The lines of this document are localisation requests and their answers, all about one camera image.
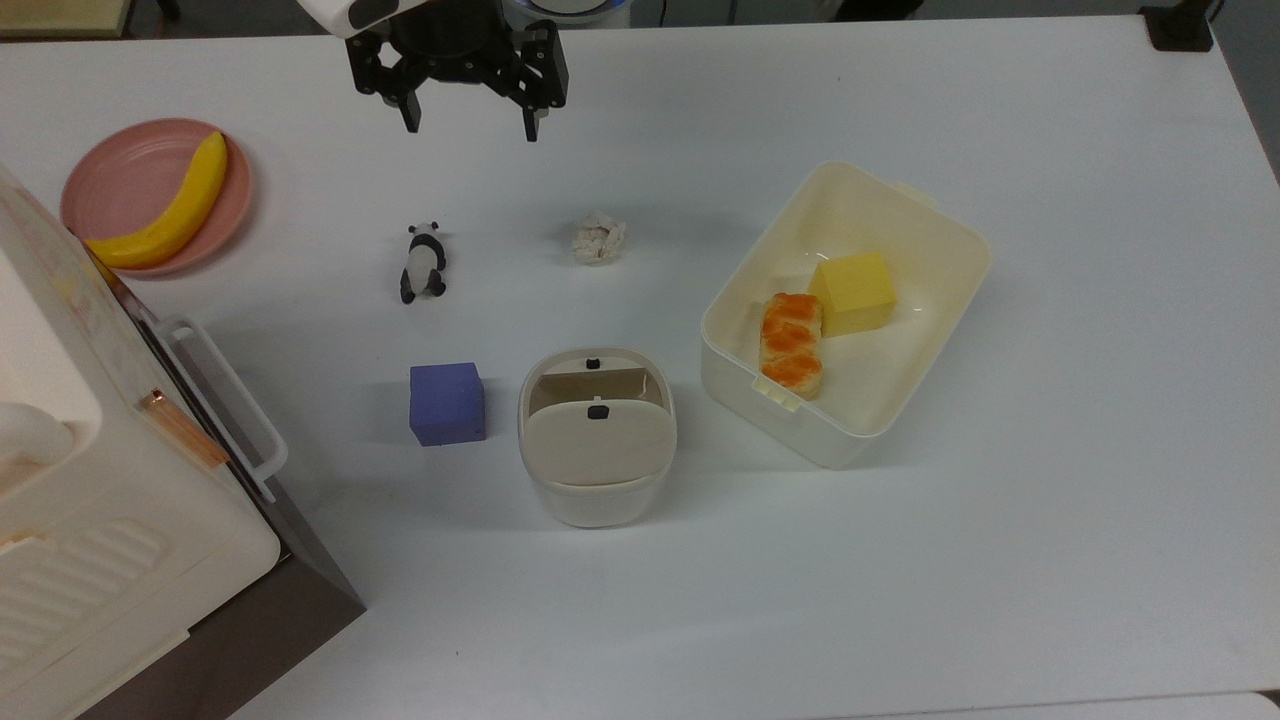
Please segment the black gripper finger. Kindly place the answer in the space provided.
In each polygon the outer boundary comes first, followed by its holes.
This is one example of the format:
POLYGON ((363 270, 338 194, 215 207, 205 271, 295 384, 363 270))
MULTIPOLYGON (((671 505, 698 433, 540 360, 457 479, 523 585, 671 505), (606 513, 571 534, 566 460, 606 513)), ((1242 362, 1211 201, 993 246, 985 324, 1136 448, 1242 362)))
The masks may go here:
POLYGON ((416 95, 415 74, 404 60, 393 67, 381 61, 381 35, 356 35, 347 40, 347 55, 355 87, 369 96, 379 96, 385 105, 396 108, 410 133, 417 133, 421 124, 421 106, 416 95))
POLYGON ((554 22, 532 22, 511 35, 512 54, 502 70, 506 96, 521 108, 524 132, 536 142, 541 118, 567 102, 570 74, 554 22))

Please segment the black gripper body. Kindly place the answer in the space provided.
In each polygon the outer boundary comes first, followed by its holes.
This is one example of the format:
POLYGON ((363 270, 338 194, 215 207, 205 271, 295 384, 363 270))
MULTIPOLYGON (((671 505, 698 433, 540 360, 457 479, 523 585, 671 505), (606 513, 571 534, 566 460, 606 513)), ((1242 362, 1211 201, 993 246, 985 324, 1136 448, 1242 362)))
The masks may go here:
POLYGON ((389 19, 396 83, 516 83, 518 54, 498 1, 425 1, 389 19))

